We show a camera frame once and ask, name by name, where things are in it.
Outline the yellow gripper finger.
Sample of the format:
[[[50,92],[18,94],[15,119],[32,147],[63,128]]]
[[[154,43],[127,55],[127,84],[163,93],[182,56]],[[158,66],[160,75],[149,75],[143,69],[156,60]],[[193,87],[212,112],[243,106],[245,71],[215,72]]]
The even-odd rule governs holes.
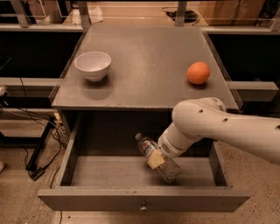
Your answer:
[[[165,157],[161,153],[160,150],[154,150],[151,154],[150,157],[148,158],[147,164],[150,166],[152,170],[156,169],[159,167],[161,164],[165,162]]]

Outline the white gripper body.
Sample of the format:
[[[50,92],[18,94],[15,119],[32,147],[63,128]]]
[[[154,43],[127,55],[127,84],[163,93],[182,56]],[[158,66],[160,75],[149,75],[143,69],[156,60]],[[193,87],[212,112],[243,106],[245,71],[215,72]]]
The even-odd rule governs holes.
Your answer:
[[[157,142],[160,150],[168,158],[178,158],[186,151],[187,141],[182,135],[174,136],[169,139],[168,134],[165,132],[160,136]]]

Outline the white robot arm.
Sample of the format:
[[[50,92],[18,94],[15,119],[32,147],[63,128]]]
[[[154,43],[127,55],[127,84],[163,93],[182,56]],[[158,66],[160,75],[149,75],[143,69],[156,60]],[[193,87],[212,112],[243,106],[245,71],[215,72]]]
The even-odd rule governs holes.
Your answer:
[[[186,100],[171,113],[171,124],[157,141],[168,158],[177,158],[203,138],[219,140],[280,165],[280,119],[230,114],[215,97]]]

